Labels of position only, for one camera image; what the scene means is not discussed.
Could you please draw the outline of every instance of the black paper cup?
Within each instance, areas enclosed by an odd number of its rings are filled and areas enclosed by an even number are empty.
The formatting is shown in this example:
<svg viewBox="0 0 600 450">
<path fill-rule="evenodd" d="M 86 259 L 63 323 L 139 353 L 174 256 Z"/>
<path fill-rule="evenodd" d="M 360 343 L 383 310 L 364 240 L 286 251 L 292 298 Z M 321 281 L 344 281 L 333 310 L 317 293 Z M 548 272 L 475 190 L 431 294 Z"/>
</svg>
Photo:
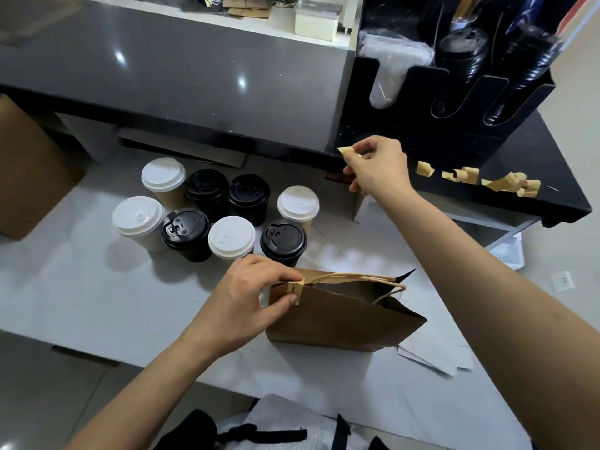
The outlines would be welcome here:
<svg viewBox="0 0 600 450">
<path fill-rule="evenodd" d="M 213 252 L 208 246 L 211 223 L 201 211 L 183 208 L 170 212 L 162 221 L 162 242 L 191 262 L 204 262 Z"/>
<path fill-rule="evenodd" d="M 192 173 L 185 182 L 189 200 L 211 223 L 229 216 L 229 180 L 218 170 L 202 169 Z"/>
<path fill-rule="evenodd" d="M 231 213 L 259 227 L 265 222 L 270 196 L 271 188 L 261 177 L 251 173 L 240 175 L 229 185 Z"/>
<path fill-rule="evenodd" d="M 303 227 L 289 219 L 277 219 L 260 237 L 260 248 L 266 257 L 288 267 L 295 267 L 307 246 Z"/>
</svg>

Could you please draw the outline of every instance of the paper bag handle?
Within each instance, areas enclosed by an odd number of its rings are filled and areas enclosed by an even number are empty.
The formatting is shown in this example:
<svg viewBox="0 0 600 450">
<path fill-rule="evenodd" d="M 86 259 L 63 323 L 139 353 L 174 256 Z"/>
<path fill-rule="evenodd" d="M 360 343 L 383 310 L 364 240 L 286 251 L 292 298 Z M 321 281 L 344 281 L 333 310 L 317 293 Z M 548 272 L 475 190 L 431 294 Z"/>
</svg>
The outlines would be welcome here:
<svg viewBox="0 0 600 450">
<path fill-rule="evenodd" d="M 387 294 L 381 295 L 379 298 L 377 298 L 375 301 L 373 301 L 371 303 L 371 305 L 376 305 L 382 299 L 384 299 L 388 296 L 392 296 L 395 293 L 403 292 L 406 290 L 406 287 L 404 287 L 402 284 L 395 282 L 396 278 L 394 278 L 394 277 L 387 277 L 387 276 L 380 276 L 380 275 L 363 275 L 361 273 L 329 273 L 327 275 L 322 275 L 322 276 L 314 278 L 311 281 L 311 284 L 318 284 L 318 283 L 322 282 L 323 280 L 330 279 L 330 278 L 354 278 L 354 279 L 361 279 L 363 281 L 370 281 L 372 283 L 385 284 L 386 286 L 398 287 L 398 290 L 393 290 L 393 291 L 388 292 Z"/>
</svg>

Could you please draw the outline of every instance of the plastic bag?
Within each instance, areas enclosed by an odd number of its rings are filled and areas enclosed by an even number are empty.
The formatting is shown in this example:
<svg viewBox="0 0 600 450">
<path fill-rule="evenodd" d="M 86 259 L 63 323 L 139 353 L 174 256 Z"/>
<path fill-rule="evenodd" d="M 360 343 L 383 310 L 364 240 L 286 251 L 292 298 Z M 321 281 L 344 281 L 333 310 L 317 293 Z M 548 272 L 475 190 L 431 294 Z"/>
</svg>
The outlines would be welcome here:
<svg viewBox="0 0 600 450">
<path fill-rule="evenodd" d="M 434 50 L 424 42 L 412 41 L 388 30 L 363 30 L 358 39 L 358 55 L 379 60 L 379 70 L 369 101 L 375 108 L 394 104 L 410 67 L 429 66 Z"/>
</svg>

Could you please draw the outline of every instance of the person's left hand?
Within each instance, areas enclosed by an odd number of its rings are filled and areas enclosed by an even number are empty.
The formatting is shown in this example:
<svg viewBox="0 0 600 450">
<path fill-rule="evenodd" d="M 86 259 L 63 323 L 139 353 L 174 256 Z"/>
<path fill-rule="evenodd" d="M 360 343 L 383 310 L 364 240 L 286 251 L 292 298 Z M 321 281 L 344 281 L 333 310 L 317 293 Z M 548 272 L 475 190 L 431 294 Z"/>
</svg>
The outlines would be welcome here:
<svg viewBox="0 0 600 450">
<path fill-rule="evenodd" d="M 260 291 L 277 281 L 302 278 L 297 270 L 264 256 L 236 259 L 181 336 L 214 358 L 233 352 L 266 330 L 298 300 L 289 294 L 260 308 Z"/>
</svg>

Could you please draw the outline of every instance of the gray fabric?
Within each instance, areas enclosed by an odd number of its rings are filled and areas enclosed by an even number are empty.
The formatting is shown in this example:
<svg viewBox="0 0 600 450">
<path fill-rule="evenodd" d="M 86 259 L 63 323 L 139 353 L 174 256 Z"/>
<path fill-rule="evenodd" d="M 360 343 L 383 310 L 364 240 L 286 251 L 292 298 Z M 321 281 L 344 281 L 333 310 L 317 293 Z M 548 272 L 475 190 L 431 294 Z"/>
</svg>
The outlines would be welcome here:
<svg viewBox="0 0 600 450">
<path fill-rule="evenodd" d="M 282 444 L 255 444 L 248 440 L 229 442 L 217 446 L 227 450 L 329 450 L 334 441 L 335 420 L 324 417 L 295 402 L 277 395 L 266 395 L 249 413 L 239 414 L 217 423 L 219 433 L 224 433 L 234 426 L 253 423 L 259 431 L 308 430 L 307 439 L 302 442 Z M 368 443 L 357 436 L 348 436 L 347 450 L 367 450 Z"/>
</svg>

